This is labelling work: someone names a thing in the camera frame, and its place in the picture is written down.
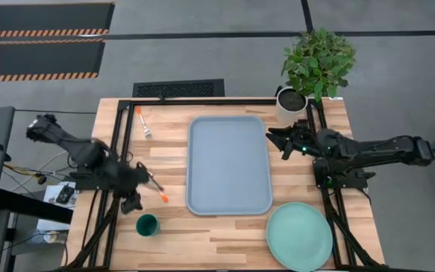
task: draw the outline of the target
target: floor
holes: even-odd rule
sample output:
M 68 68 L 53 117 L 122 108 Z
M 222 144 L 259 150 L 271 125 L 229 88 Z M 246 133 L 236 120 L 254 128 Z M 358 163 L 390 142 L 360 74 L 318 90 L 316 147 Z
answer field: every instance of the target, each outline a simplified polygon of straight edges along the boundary
M 1 3 L 38 0 L 0 0 Z M 70 0 L 46 2 L 77 2 Z M 312 0 L 315 28 L 333 31 L 435 30 L 435 1 Z M 117 0 L 110 34 L 213 31 L 304 31 L 299 0 Z M 386 139 L 399 134 L 435 138 L 435 36 L 350 37 L 357 63 L 341 90 L 353 136 Z M 163 39 L 108 41 L 96 79 L 0 82 L 0 106 L 94 112 L 102 97 L 129 97 L 134 82 L 224 79 L 227 96 L 271 96 L 290 38 Z M 25 139 L 36 113 L 17 112 L 9 145 L 14 162 L 39 167 L 60 152 Z M 94 115 L 57 114 L 79 137 L 91 133 Z M 66 165 L 56 158 L 47 169 Z M 377 167 L 370 182 L 372 208 L 387 264 L 435 270 L 435 162 L 427 168 Z M 30 181 L 32 190 L 44 187 Z M 1 187 L 16 184 L 3 177 Z M 62 248 L 17 258 L 15 271 L 39 261 L 52 269 Z

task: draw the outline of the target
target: gray tray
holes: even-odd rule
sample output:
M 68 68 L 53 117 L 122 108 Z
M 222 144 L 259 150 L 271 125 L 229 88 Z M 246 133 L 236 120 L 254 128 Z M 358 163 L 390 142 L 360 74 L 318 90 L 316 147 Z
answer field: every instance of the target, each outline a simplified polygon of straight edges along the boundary
M 273 202 L 264 123 L 201 116 L 189 127 L 186 204 L 196 215 L 259 215 Z

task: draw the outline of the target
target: black and orange striped mat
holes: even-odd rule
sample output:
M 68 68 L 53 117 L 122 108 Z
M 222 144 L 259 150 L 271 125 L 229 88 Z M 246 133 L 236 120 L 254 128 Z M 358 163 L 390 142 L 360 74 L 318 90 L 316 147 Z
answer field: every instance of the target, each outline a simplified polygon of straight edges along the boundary
M 105 40 L 77 35 L 107 34 L 113 9 L 108 2 L 0 5 L 0 37 L 58 36 L 0 42 L 0 82 L 96 78 Z
M 105 34 L 113 3 L 0 5 L 0 37 Z

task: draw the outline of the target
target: white pot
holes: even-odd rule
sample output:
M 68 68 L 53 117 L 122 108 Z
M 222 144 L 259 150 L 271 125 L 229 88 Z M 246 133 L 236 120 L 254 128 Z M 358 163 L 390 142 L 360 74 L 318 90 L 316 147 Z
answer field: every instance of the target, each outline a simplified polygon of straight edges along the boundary
M 279 95 L 282 93 L 282 91 L 286 90 L 292 90 L 292 87 L 284 87 L 278 92 L 278 95 L 276 96 L 276 118 L 278 119 L 278 123 L 280 125 L 293 125 L 294 122 L 297 122 L 298 120 L 298 114 L 302 111 L 306 110 L 308 105 L 308 97 L 305 97 L 305 106 L 303 109 L 298 111 L 290 111 L 285 109 L 282 105 L 279 104 Z

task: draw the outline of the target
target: light green plate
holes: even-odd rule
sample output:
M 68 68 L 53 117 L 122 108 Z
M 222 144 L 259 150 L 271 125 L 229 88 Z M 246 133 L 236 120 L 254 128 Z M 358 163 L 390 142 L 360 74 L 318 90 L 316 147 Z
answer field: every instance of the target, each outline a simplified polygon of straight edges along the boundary
M 294 271 L 316 270 L 332 252 L 332 232 L 326 219 L 301 202 L 286 203 L 270 216 L 267 241 L 275 259 Z

